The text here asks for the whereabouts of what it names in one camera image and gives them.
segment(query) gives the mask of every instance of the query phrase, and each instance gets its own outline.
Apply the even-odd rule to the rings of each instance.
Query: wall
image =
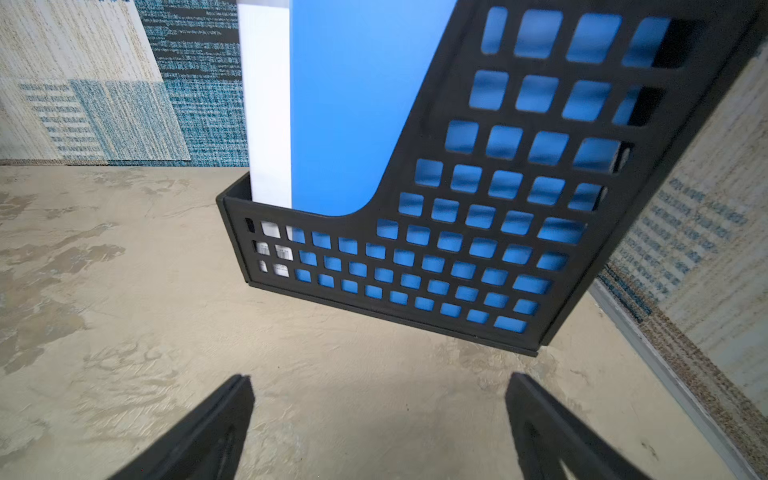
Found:
[[[247,166],[237,7],[0,2],[3,164]]]
[[[600,275],[768,478],[768,48],[721,101]]]

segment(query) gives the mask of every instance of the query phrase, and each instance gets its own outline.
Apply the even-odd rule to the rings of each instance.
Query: floor stain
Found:
[[[51,246],[27,245],[0,251],[9,262],[23,263],[60,250],[81,238],[96,237],[106,229],[100,225],[71,235]],[[43,354],[43,346],[85,328],[81,309],[53,300],[44,290],[60,283],[93,263],[108,262],[124,253],[118,245],[70,247],[49,258],[42,266],[19,277],[13,269],[0,271],[0,366],[6,374],[32,365]]]
[[[27,455],[35,445],[50,439],[48,424],[0,410],[0,469]]]
[[[78,211],[78,207],[67,207],[67,208],[46,208],[44,210],[45,212],[45,219],[46,220],[53,220],[55,218],[59,218],[62,215],[65,214],[71,214],[72,212]]]
[[[16,182],[20,182],[20,181],[26,180],[28,178],[29,178],[28,174],[24,175],[24,174],[18,174],[17,173],[16,175],[13,175],[13,176],[10,176],[10,175],[5,176],[5,175],[0,174],[0,185],[15,184]]]
[[[584,383],[587,384],[587,386],[592,386],[592,383],[589,381],[589,375],[587,375],[585,372],[582,372],[581,370],[574,370],[574,369],[568,369],[568,371],[575,375],[580,376],[584,380]]]
[[[86,355],[73,382],[82,389],[75,411],[89,431],[84,442],[146,445],[186,415],[191,406],[176,400],[182,385],[174,359],[146,339]]]
[[[88,175],[95,184],[120,190],[132,188],[136,182],[146,179],[144,172],[138,167],[96,172],[89,171],[86,175]]]
[[[0,220],[13,220],[29,207],[37,195],[21,195],[12,197],[11,194],[0,192]]]
[[[657,455],[654,447],[650,446],[650,443],[640,442],[640,445],[642,445],[644,449],[648,450],[648,453],[650,453],[650,455],[654,457],[654,460],[656,460],[657,462],[659,461],[659,455]]]
[[[55,252],[62,247],[66,247],[70,243],[74,243],[77,240],[98,237],[116,225],[117,224],[115,223],[102,223],[101,225],[97,225],[96,227],[93,227],[90,230],[86,230],[85,232],[70,235],[53,245],[31,245],[30,243],[27,243],[26,245],[19,248],[0,250],[0,257],[7,258],[6,263],[8,265],[19,265],[20,263],[42,258],[43,256]]]
[[[257,400],[236,478],[302,478],[306,446],[293,426],[295,408]]]
[[[449,365],[471,371],[481,390],[492,392],[500,398],[506,392],[511,374],[523,372],[539,382],[576,415],[584,418],[583,415],[588,413],[562,389],[561,365],[546,349],[540,350],[538,356],[530,357],[451,338],[437,347],[436,354]]]

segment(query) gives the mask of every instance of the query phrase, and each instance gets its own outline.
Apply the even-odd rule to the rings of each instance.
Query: concrete floor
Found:
[[[226,168],[0,168],[0,477],[106,478],[229,375],[239,478],[520,478],[528,372],[652,477],[732,478],[586,296],[538,358],[248,287]]]

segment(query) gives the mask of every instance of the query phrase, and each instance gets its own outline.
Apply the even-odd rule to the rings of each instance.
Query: square cutout hole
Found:
[[[300,282],[312,283],[312,274],[307,270],[296,268],[293,270],[293,275],[296,276],[296,280]]]
[[[488,314],[480,310],[469,310],[467,320],[474,323],[485,323],[488,321]]]
[[[491,258],[496,253],[496,240],[488,238],[475,238],[469,247],[469,254],[474,257]]]
[[[426,310],[427,312],[432,312],[432,310],[435,309],[435,301],[430,300],[428,298],[424,298],[423,296],[417,296],[416,300],[414,300],[413,302],[413,306],[420,310]]]
[[[554,93],[558,89],[558,83],[560,81],[557,78],[526,75],[523,78],[515,108],[545,113],[552,105]]]
[[[357,282],[353,282],[352,280],[342,280],[341,290],[349,293],[357,293]]]
[[[366,243],[366,255],[368,257],[384,260],[384,257],[386,256],[386,248],[381,245],[376,245],[375,243]]]
[[[426,245],[429,243],[429,228],[419,227],[417,225],[408,225],[406,242],[414,243],[416,245]]]
[[[579,19],[565,57],[581,63],[602,63],[621,25],[620,15],[587,13]]]
[[[538,303],[532,302],[530,300],[520,299],[515,304],[515,308],[513,309],[515,313],[522,313],[523,315],[533,315],[536,313],[536,310],[538,310]]]
[[[594,212],[602,201],[607,188],[595,184],[579,184],[576,187],[574,196],[568,203],[568,208],[572,210],[582,210],[584,212]]]
[[[422,208],[424,207],[424,197],[416,194],[400,194],[400,205],[397,211],[403,215],[410,215],[412,217],[422,216]]]
[[[288,275],[288,267],[281,264],[281,263],[275,263],[273,265],[273,268],[275,270],[275,275],[277,276],[289,276]]]
[[[369,296],[371,298],[377,298],[381,299],[383,294],[383,290],[380,287],[373,286],[373,285],[366,285],[366,296]]]
[[[458,316],[462,313],[462,308],[458,305],[453,305],[452,303],[443,303],[440,306],[440,313],[445,316],[458,318]]]
[[[330,275],[323,275],[320,273],[317,276],[317,283],[320,284],[320,286],[327,286],[328,288],[333,288],[333,277]]]
[[[304,230],[301,230],[299,227],[286,227],[286,234],[288,235],[288,240],[296,243],[305,243],[306,240],[304,238]]]
[[[493,7],[488,10],[488,17],[485,20],[485,30],[482,34],[482,43],[480,51],[486,55],[497,53],[502,46],[504,37],[504,26],[507,23],[507,9],[504,7]]]
[[[368,266],[364,263],[349,262],[349,274],[354,276],[368,276]]]
[[[566,220],[564,218],[549,217],[544,220],[544,225],[538,232],[538,237],[553,242],[569,243],[576,245],[584,235],[587,225],[582,222]]]
[[[339,251],[349,255],[357,255],[357,240],[339,237]]]
[[[268,237],[280,238],[280,227],[277,226],[277,223],[261,222],[261,231]]]
[[[475,275],[475,265],[466,262],[454,262],[451,268],[451,276],[470,280]]]
[[[483,272],[481,281],[489,285],[501,286],[507,281],[507,275],[508,273],[505,270],[489,267]]]
[[[496,125],[491,129],[491,135],[488,137],[488,146],[485,148],[485,154],[489,157],[511,160],[515,158],[515,154],[518,152],[518,147],[520,146],[520,140],[522,138],[522,128]]]
[[[518,277],[515,279],[515,284],[512,285],[512,288],[522,292],[537,293],[542,295],[547,293],[547,290],[549,290],[549,286],[551,284],[552,282],[549,280],[538,278],[536,276],[518,275]]]
[[[533,214],[510,210],[502,223],[502,232],[513,235],[525,235],[531,228]]]
[[[703,27],[696,20],[648,17],[638,25],[622,63],[640,68],[682,67]]]
[[[496,215],[496,209],[494,207],[470,205],[465,223],[470,227],[488,229],[491,228],[491,225],[493,224],[494,215]]]
[[[428,272],[441,273],[445,266],[445,259],[440,257],[433,257],[432,255],[425,255],[422,260],[422,269]]]
[[[447,295],[449,287],[450,286],[446,282],[441,282],[440,280],[430,280],[429,285],[427,286],[427,291],[434,293],[435,295]]]
[[[543,270],[552,270],[554,272],[563,270],[563,267],[568,262],[568,255],[558,252],[547,252],[541,255],[538,259],[536,266]]]
[[[502,107],[508,82],[509,74],[505,71],[478,70],[475,74],[475,83],[472,85],[472,93],[469,95],[469,106],[484,110],[498,110]]]
[[[392,261],[398,265],[413,266],[413,259],[415,254],[408,250],[395,250],[395,255],[392,257]]]
[[[563,108],[563,118],[595,121],[611,93],[611,84],[603,81],[579,80],[574,84],[568,103]]]
[[[432,218],[434,220],[454,223],[456,222],[456,215],[458,215],[457,201],[435,198],[435,203],[432,205]]]
[[[312,243],[315,247],[330,249],[331,237],[327,233],[312,232]]]
[[[440,232],[440,236],[437,239],[437,247],[440,250],[458,252],[462,249],[463,240],[464,237],[458,233]]]
[[[253,242],[253,248],[259,255],[270,255],[270,246],[267,242]]]
[[[317,255],[312,252],[299,250],[299,261],[307,265],[317,266]]]
[[[414,181],[424,187],[439,187],[442,176],[442,162],[419,158],[416,161]]]
[[[388,268],[377,268],[373,271],[373,278],[379,282],[392,283],[395,278],[395,273]]]
[[[418,290],[422,285],[422,278],[420,276],[411,275],[410,273],[404,273],[400,277],[400,285],[404,286],[405,288],[413,288],[414,290]]]
[[[568,145],[568,136],[553,131],[540,131],[533,139],[528,161],[533,164],[557,165]]]
[[[389,301],[392,303],[398,303],[400,305],[408,304],[408,295],[403,292],[392,291],[389,292]]]
[[[661,88],[635,85],[616,109],[613,122],[616,125],[642,127],[650,121],[663,97],[664,90]]]
[[[376,224],[376,235],[390,240],[397,240],[397,222],[379,219]]]
[[[510,332],[523,333],[525,331],[525,327],[528,326],[528,324],[522,320],[499,315],[496,321],[493,323],[493,326],[498,329],[509,330]]]
[[[528,10],[523,19],[515,43],[515,55],[529,58],[548,58],[554,40],[558,37],[562,12],[556,10]]]
[[[326,266],[328,270],[335,270],[336,272],[341,271],[341,259],[336,257],[324,257],[323,258],[323,264]]]
[[[483,303],[487,306],[492,306],[494,308],[504,308],[507,306],[507,302],[509,301],[509,297],[506,295],[501,295],[500,293],[493,293],[490,292],[488,295],[485,296],[485,300]]]
[[[293,251],[288,247],[282,245],[275,245],[275,255],[281,260],[288,260],[293,262]]]
[[[574,168],[616,173],[629,159],[632,145],[607,138],[585,138],[574,157]]]
[[[560,178],[539,177],[533,182],[528,201],[532,204],[554,205],[560,199],[565,187],[565,180]]]
[[[533,249],[530,247],[523,247],[522,245],[510,244],[507,250],[504,252],[502,261],[507,263],[516,263],[518,265],[525,265],[531,258]]]
[[[649,68],[670,26],[670,18],[648,17],[637,26],[627,53],[621,60],[625,67]]]
[[[470,286],[460,286],[456,289],[456,298],[465,302],[474,302],[478,299],[478,290]]]
[[[474,121],[454,120],[448,124],[445,149],[460,154],[470,154],[475,149],[479,126]]]
[[[456,165],[453,168],[453,180],[451,181],[451,190],[457,192],[466,192],[473,194],[478,191],[482,168],[472,167],[470,165]]]
[[[497,170],[491,179],[491,187],[488,189],[488,195],[490,197],[513,200],[518,195],[518,190],[520,190],[520,183],[522,181],[522,174]]]

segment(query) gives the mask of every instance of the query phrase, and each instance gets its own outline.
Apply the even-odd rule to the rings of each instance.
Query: blue folder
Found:
[[[291,173],[293,208],[339,216],[362,208],[379,186],[411,106],[448,23],[455,0],[293,0],[291,19]],[[508,18],[505,8],[488,12],[482,51],[495,55],[504,31],[520,22],[514,53],[546,59],[560,31],[562,14],[528,10],[522,18]],[[646,18],[640,24],[622,60],[622,68],[649,68],[663,41],[670,20]],[[573,32],[566,58],[599,64],[621,25],[621,16],[584,15]],[[506,72],[479,71],[469,98],[473,108],[498,109],[505,95],[517,95],[518,110],[544,112],[558,88],[556,78],[529,75],[520,92],[506,92]],[[613,122],[627,124],[641,93],[630,89]],[[611,91],[604,82],[577,82],[562,115],[573,121],[594,121]],[[446,126],[445,147],[471,152],[477,125],[453,121]],[[539,132],[530,152],[516,151],[523,125],[493,128],[486,154],[510,160],[509,170],[530,161],[556,164],[568,142],[558,132]],[[621,143],[588,138],[578,148],[574,168],[607,172],[617,162]],[[440,178],[439,164],[420,160],[416,183],[430,185]],[[481,169],[467,167],[452,176],[452,188],[473,193]],[[490,195],[512,199],[520,174],[496,172]],[[554,204],[564,182],[539,177],[528,201]],[[582,184],[569,207],[591,210],[600,195],[598,185]],[[407,198],[404,208],[407,209]],[[435,206],[434,215],[450,218],[458,204]],[[488,221],[482,209],[470,211],[467,224],[481,227]],[[528,214],[510,212],[502,231],[525,234]],[[578,242],[581,225],[548,219],[542,238]]]

